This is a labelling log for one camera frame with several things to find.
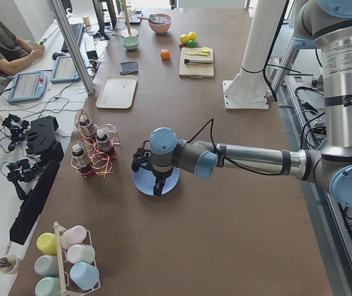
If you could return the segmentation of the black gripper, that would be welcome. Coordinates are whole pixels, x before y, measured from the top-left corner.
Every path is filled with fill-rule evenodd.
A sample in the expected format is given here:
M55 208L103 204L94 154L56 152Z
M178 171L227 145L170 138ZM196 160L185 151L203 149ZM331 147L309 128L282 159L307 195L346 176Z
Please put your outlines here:
M156 177L154 186L153 186L153 194L155 196L160 197L163 192L163 188L165 185L165 180L169 178L173 173L173 166L166 165L166 166L159 166L155 163L151 164L153 169L153 175Z

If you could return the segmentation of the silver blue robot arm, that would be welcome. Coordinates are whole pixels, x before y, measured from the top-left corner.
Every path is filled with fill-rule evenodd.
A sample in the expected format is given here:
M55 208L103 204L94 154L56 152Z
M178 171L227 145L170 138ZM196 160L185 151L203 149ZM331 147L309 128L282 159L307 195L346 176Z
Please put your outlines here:
M321 49L327 143L321 150L257 147L180 140L170 128L149 139L153 192L161 195L174 168L209 178L215 167L259 175L293 175L314 183L352 208L352 1L297 1L293 40Z

